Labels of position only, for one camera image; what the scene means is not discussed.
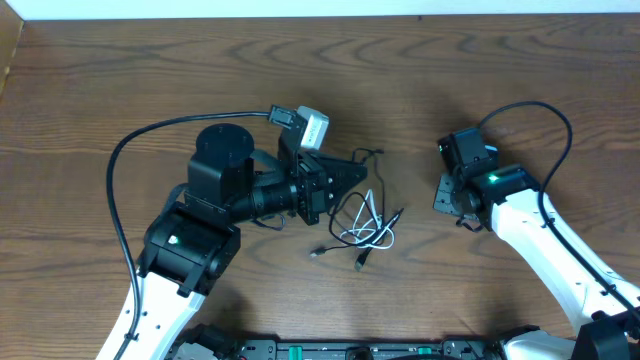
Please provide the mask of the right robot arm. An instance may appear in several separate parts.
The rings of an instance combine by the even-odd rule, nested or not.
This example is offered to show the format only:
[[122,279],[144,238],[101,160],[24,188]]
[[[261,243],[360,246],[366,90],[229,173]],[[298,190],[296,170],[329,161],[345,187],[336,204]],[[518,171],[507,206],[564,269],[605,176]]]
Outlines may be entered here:
[[523,327],[497,341],[495,359],[636,359],[639,288],[608,266],[557,213],[521,166],[502,167],[477,128],[439,139],[447,168],[433,207],[472,232],[511,246],[544,283],[576,333],[573,340]]

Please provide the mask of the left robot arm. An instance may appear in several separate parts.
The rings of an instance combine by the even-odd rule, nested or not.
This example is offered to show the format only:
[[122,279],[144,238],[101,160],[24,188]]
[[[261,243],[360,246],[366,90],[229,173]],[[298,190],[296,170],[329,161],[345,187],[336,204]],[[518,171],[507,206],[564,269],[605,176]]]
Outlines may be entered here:
[[235,124],[202,130],[186,182],[127,259],[131,287],[99,358],[164,358],[239,251],[239,223],[290,212],[315,225],[366,176],[364,165],[317,151],[274,158]]

